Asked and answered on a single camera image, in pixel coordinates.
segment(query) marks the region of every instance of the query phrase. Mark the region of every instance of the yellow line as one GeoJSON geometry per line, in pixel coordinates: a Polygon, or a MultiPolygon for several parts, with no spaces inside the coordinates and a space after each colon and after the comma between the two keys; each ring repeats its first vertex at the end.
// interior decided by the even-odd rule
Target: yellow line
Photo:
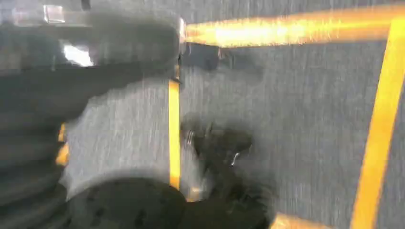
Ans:
{"type": "Polygon", "coordinates": [[[270,229],[329,229],[329,227],[294,216],[277,213],[276,219],[270,229]]]}
{"type": "Polygon", "coordinates": [[[169,82],[170,185],[180,188],[180,102],[179,84],[169,82]]]}
{"type": "Polygon", "coordinates": [[[405,19],[393,20],[352,213],[352,229],[374,228],[404,74],[405,19]]]}
{"type": "MultiPolygon", "coordinates": [[[[65,124],[62,124],[61,130],[59,131],[58,141],[64,142],[65,139],[65,124]]],[[[58,165],[66,166],[69,159],[69,145],[65,145],[59,150],[58,157],[56,158],[56,163],[58,165]]]]}
{"type": "Polygon", "coordinates": [[[220,47],[269,46],[386,39],[405,5],[319,11],[274,18],[188,24],[188,42],[220,47]]]}

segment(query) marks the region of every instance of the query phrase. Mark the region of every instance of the floor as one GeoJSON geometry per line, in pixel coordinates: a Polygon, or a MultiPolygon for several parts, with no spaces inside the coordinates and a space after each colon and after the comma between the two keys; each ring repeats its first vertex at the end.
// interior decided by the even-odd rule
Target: floor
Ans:
{"type": "MultiPolygon", "coordinates": [[[[188,23],[276,16],[383,3],[381,0],[94,0],[94,8],[167,8],[188,23]]],[[[242,122],[255,145],[238,168],[277,184],[280,212],[349,228],[380,74],[384,41],[236,49],[262,74],[183,69],[181,117],[242,122]]],[[[405,106],[392,141],[379,229],[405,225],[405,106]]],[[[168,82],[145,81],[90,101],[68,125],[73,189],[112,171],[168,181],[168,82]]],[[[181,154],[182,191],[200,186],[192,154],[181,154]]]]}

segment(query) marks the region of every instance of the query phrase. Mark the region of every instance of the yellow tape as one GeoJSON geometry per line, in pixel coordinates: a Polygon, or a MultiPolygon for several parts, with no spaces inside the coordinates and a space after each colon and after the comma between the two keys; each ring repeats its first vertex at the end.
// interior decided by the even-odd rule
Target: yellow tape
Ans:
{"type": "Polygon", "coordinates": [[[386,39],[405,5],[319,11],[275,18],[188,24],[187,42],[220,47],[269,46],[386,39]]]}
{"type": "MultiPolygon", "coordinates": [[[[58,141],[64,142],[65,141],[65,125],[62,124],[61,130],[59,131],[58,141]]],[[[69,146],[66,143],[60,150],[58,157],[56,158],[56,163],[58,165],[66,166],[69,159],[69,146]]]]}
{"type": "MultiPolygon", "coordinates": [[[[176,66],[176,77],[179,67],[176,66]]],[[[169,82],[170,185],[180,188],[180,95],[179,84],[169,82]]]]}
{"type": "Polygon", "coordinates": [[[405,19],[393,20],[365,147],[352,229],[372,229],[388,161],[391,136],[405,74],[405,19]]]}

